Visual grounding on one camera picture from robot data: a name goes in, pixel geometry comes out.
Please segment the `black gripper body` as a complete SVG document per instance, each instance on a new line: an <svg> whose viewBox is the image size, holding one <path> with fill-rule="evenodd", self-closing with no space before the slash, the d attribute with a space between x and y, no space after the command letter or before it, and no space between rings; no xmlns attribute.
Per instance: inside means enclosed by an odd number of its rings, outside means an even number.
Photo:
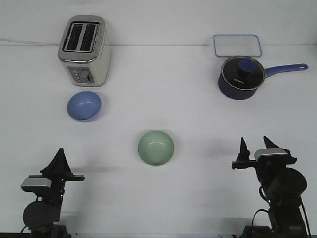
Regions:
<svg viewBox="0 0 317 238"><path fill-rule="evenodd" d="M258 181L261 184L270 183L280 170L286 168L287 165L292 165L297 162L296 157L293 157L289 151L285 151L289 154L287 157L275 157L270 161L260 163L258 163L256 159L240 162L236 159L232 162L232 169L254 168Z"/></svg>
<svg viewBox="0 0 317 238"><path fill-rule="evenodd" d="M45 177L43 175L28 176L28 178L48 178L52 181L52 186L47 190L40 190L31 192L37 197L41 198L42 201L53 204L54 206L59 206L63 202L63 196L65 194L65 184L67 181L84 181L84 175L73 175L65 174L63 176L53 176L50 175Z"/></svg>

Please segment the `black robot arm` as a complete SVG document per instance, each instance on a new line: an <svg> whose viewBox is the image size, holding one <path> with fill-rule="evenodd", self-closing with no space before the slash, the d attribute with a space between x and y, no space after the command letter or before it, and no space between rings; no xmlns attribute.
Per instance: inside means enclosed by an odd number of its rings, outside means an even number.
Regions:
<svg viewBox="0 0 317 238"><path fill-rule="evenodd" d="M67 181L84 181L83 175L72 173L63 148L39 175L29 175L21 184L24 192L36 195L23 211L22 220L30 230L31 238L70 238L65 225L60 221L65 184Z"/></svg>
<svg viewBox="0 0 317 238"><path fill-rule="evenodd" d="M291 168L297 159L288 149L280 148L268 137L264 137L264 149L250 152L245 140L240 140L240 152L233 169L254 168L261 186L260 197L269 205L266 210L271 225L245 226L243 238L310 238L312 236L302 193L307 189L307 180L296 169Z"/></svg>

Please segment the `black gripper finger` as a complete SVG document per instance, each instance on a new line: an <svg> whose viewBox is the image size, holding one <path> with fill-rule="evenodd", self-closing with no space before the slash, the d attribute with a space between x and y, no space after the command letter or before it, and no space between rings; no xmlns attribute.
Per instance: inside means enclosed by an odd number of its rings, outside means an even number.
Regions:
<svg viewBox="0 0 317 238"><path fill-rule="evenodd" d="M42 170L40 170L40 173L42 174L58 174L61 172L62 165L60 163L60 157L62 154L62 149L59 148L56 155L52 159L52 161Z"/></svg>
<svg viewBox="0 0 317 238"><path fill-rule="evenodd" d="M64 174L72 174L69 164L66 159L65 151L61 149L61 161L62 161L62 171Z"/></svg>
<svg viewBox="0 0 317 238"><path fill-rule="evenodd" d="M263 137L264 139L264 144L266 146L266 149L276 149L279 148L276 144L274 144L267 136Z"/></svg>
<svg viewBox="0 0 317 238"><path fill-rule="evenodd" d="M240 140L240 152L237 156L237 161L248 161L250 156L250 151L247 148L246 142L243 137Z"/></svg>

